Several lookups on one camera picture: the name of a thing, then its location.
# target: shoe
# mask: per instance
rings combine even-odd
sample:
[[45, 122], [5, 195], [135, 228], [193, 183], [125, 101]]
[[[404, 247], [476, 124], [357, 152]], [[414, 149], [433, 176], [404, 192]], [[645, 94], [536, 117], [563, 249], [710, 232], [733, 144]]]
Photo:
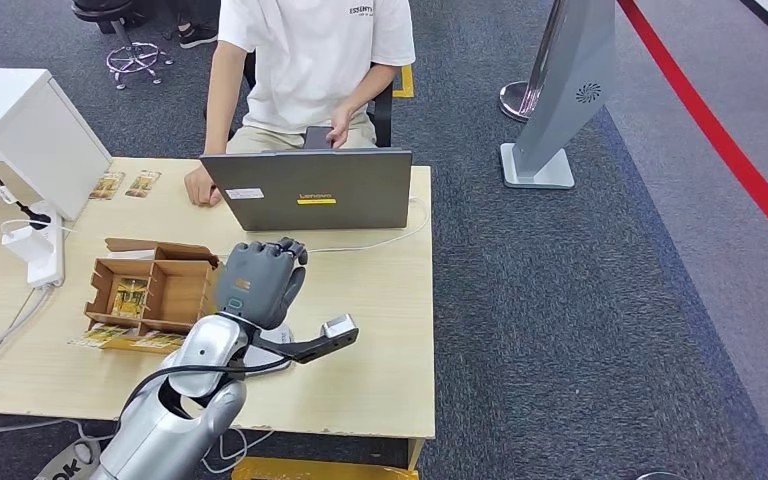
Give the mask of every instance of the shoe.
[[202, 25], [190, 25], [190, 28], [183, 32], [178, 31], [178, 37], [181, 39], [181, 48], [193, 48], [205, 43], [216, 41], [219, 33], [209, 27]]

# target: open cardboard box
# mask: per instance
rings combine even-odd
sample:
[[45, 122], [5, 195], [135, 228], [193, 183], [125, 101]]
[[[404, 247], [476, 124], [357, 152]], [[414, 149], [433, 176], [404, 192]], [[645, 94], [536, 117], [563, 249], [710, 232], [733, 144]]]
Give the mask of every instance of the open cardboard box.
[[[117, 325], [132, 329], [133, 335], [114, 337], [101, 348], [168, 353], [177, 345], [160, 348], [137, 343], [149, 332], [186, 335], [198, 319], [216, 311], [214, 289], [222, 264], [207, 247], [122, 238], [108, 238], [106, 243], [114, 258], [96, 259], [90, 281], [96, 295], [84, 313], [90, 318], [89, 329], [99, 323]], [[144, 287], [135, 288], [134, 295], [143, 297], [143, 308], [133, 317], [114, 312], [122, 278], [145, 282]]]

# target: yellow floor marking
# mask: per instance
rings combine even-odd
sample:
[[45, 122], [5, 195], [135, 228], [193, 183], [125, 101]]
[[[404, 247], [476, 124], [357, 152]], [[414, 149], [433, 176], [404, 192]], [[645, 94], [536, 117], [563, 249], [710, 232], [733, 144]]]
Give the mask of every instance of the yellow floor marking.
[[401, 468], [353, 463], [315, 462], [248, 457], [231, 480], [419, 480], [419, 473]]
[[410, 65], [402, 67], [402, 82], [399, 90], [393, 90], [395, 98], [413, 98], [413, 69]]

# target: table leg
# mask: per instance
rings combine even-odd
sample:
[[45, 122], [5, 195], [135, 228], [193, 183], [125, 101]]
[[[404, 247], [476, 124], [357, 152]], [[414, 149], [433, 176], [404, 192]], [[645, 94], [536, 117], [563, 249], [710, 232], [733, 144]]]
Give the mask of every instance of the table leg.
[[419, 461], [419, 454], [422, 452], [423, 445], [425, 445], [424, 438], [408, 439], [408, 470], [416, 470], [416, 463]]

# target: gray laptop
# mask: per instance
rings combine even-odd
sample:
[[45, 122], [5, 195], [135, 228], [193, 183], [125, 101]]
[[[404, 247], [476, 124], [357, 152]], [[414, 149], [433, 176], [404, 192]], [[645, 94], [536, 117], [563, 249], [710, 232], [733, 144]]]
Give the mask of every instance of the gray laptop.
[[201, 157], [247, 231], [404, 228], [412, 159], [396, 148]]

